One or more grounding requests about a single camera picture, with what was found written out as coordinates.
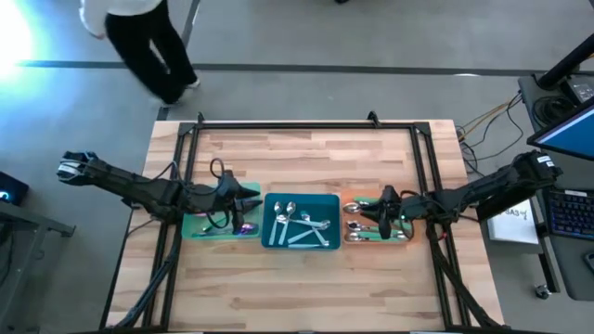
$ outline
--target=computer monitor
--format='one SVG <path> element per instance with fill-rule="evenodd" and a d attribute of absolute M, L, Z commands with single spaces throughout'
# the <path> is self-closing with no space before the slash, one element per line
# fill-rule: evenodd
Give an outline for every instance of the computer monitor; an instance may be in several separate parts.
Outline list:
<path fill-rule="evenodd" d="M 594 161 L 594 97 L 574 112 L 543 128 L 528 145 Z"/>

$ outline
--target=white sneaker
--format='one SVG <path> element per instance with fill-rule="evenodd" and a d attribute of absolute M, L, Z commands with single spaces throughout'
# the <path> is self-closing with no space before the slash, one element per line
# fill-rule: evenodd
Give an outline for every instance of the white sneaker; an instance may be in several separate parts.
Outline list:
<path fill-rule="evenodd" d="M 191 83 L 191 84 L 187 85 L 186 87 L 190 88 L 190 89 L 196 89 L 196 88 L 198 88 L 199 85 L 200 85 L 200 79 L 197 78 L 194 83 Z"/>
<path fill-rule="evenodd" d="M 191 89 L 186 88 L 186 89 L 184 89 L 184 93 L 182 93 L 182 96 L 179 97 L 179 99 L 177 101 L 175 101 L 174 103 L 163 102 L 162 106 L 164 108 L 172 108 L 172 107 L 177 107 L 179 105 L 183 105 L 192 97 L 192 93 L 194 93 L 194 92 Z"/>

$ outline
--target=silverware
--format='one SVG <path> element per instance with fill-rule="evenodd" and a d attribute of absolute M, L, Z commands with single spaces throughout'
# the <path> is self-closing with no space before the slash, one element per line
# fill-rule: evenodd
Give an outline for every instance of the silverware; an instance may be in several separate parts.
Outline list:
<path fill-rule="evenodd" d="M 287 220 L 284 223 L 281 222 L 285 226 L 282 228 L 282 232 L 280 232 L 280 239 L 278 240 L 279 245 L 285 243 L 285 237 L 287 236 L 287 227 L 289 227 L 291 215 L 295 212 L 295 209 L 297 209 L 295 202 L 289 202 L 289 204 L 287 204 Z"/>
<path fill-rule="evenodd" d="M 309 214 L 307 214 L 307 212 L 303 212 L 301 216 L 305 221 L 309 222 L 310 217 L 309 217 Z M 330 245 L 330 243 L 326 239 L 324 239 L 324 237 L 322 237 L 322 235 L 319 233 L 317 228 L 312 227 L 312 231 L 314 231 L 314 233 L 316 234 L 316 237 L 319 240 L 320 245 L 322 245 L 323 247 L 327 247 Z"/>
<path fill-rule="evenodd" d="M 319 245 L 310 245 L 310 244 L 290 244 L 289 248 L 296 248 L 296 249 L 308 249 L 308 248 L 316 248 Z"/>
<path fill-rule="evenodd" d="M 272 232 L 270 232 L 270 239 L 268 240 L 268 245 L 272 246 L 275 243 L 275 237 L 277 236 L 277 222 L 278 217 L 282 213 L 282 204 L 280 202 L 275 203 L 275 213 L 277 217 L 275 218 L 275 222 L 272 224 Z"/>
<path fill-rule="evenodd" d="M 225 235 L 225 234 L 231 234 L 233 232 L 232 229 L 228 229 L 228 228 L 211 231 L 212 229 L 213 229 L 212 226 L 206 226 L 206 227 L 202 228 L 202 232 L 192 234 L 192 237 L 221 236 L 221 235 Z M 258 230 L 259 229 L 260 229 L 260 226 L 259 225 L 251 224 L 251 223 L 245 223 L 241 227 L 241 230 L 239 231 L 238 236 L 251 236 L 251 235 L 255 235 L 255 234 L 258 233 Z"/>
<path fill-rule="evenodd" d="M 301 225 L 308 225 L 308 226 L 312 226 L 312 227 L 317 227 L 319 229 L 326 229 L 328 228 L 328 226 L 326 224 L 329 224 L 329 221 L 322 221 L 322 222 L 308 222 L 306 220 L 303 219 L 291 219 L 292 223 L 297 223 L 297 224 L 301 224 Z"/>
<path fill-rule="evenodd" d="M 351 232 L 348 235 L 344 236 L 344 238 L 346 239 L 346 241 L 363 241 L 363 242 L 383 242 L 383 241 L 387 241 L 387 242 L 390 242 L 390 241 L 388 241 L 390 239 L 383 240 L 381 238 L 361 237 L 356 232 Z M 407 239 L 407 237 L 405 237 L 404 235 L 403 236 L 392 236 L 392 238 L 403 239 L 403 240 L 404 239 Z"/>
<path fill-rule="evenodd" d="M 309 231 L 305 231 L 302 234 L 298 234 L 295 237 L 289 238 L 289 240 L 287 240 L 287 242 L 289 242 L 289 244 L 291 244 L 293 242 L 297 242 L 297 241 L 309 236 L 310 234 L 314 233 L 314 228 L 315 227 L 312 227 L 312 229 L 310 229 Z"/>
<path fill-rule="evenodd" d="M 346 203 L 342 207 L 342 209 L 347 213 L 360 213 L 361 212 L 361 205 L 359 203 Z"/>
<path fill-rule="evenodd" d="M 366 231 L 366 232 L 380 233 L 380 229 L 377 226 L 365 226 L 365 225 L 359 223 L 358 221 L 348 221 L 347 224 L 349 226 L 349 230 L 351 230 L 353 232 Z M 404 233 L 400 230 L 393 231 L 394 237 L 400 236 L 400 235 L 404 235 Z"/>

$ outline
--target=floor line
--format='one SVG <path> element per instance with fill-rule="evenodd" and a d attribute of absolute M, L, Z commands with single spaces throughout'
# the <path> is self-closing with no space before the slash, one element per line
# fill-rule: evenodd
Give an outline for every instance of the floor line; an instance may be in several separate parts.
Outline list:
<path fill-rule="evenodd" d="M 23 60 L 18 66 L 25 68 L 53 69 L 125 69 L 117 61 L 70 61 L 70 60 Z M 410 74 L 410 75 L 457 75 L 457 76 L 503 76 L 520 77 L 546 70 L 518 69 L 473 69 L 473 68 L 414 68 L 350 65 L 291 65 L 291 64 L 214 64 L 194 63 L 194 70 L 200 71 L 250 71 L 289 73 L 354 73 L 354 74 Z M 579 75 L 594 75 L 594 71 L 578 71 Z"/>

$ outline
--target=blue tray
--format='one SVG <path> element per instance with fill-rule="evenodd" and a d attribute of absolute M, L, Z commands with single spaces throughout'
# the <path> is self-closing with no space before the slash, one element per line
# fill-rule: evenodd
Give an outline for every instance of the blue tray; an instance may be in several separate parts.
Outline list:
<path fill-rule="evenodd" d="M 277 224 L 277 233 L 275 234 L 275 243 L 269 245 L 270 234 L 272 233 L 272 226 L 275 222 L 277 214 L 275 213 L 275 203 L 280 202 L 283 206 L 283 214 L 287 214 L 286 208 L 290 201 L 295 202 L 296 211 L 291 216 L 292 219 L 301 219 L 301 212 L 306 211 L 310 215 L 313 222 L 321 222 L 322 220 L 330 220 L 330 226 L 325 230 L 320 230 L 320 234 L 325 240 L 329 242 L 326 248 L 317 247 L 312 249 L 299 250 L 337 250 L 341 246 L 341 200 L 336 195 L 318 195 L 318 194 L 276 194 L 269 193 L 265 196 L 264 201 L 264 221 L 262 222 L 262 245 L 266 248 L 274 249 L 290 249 L 287 240 L 295 237 L 302 232 L 311 229 L 310 226 L 301 225 L 298 223 L 289 223 L 287 227 L 287 235 L 283 245 L 278 244 L 280 234 L 284 227 L 283 224 Z M 295 244 L 319 244 L 316 234 L 312 233 L 309 236 L 296 241 Z"/>

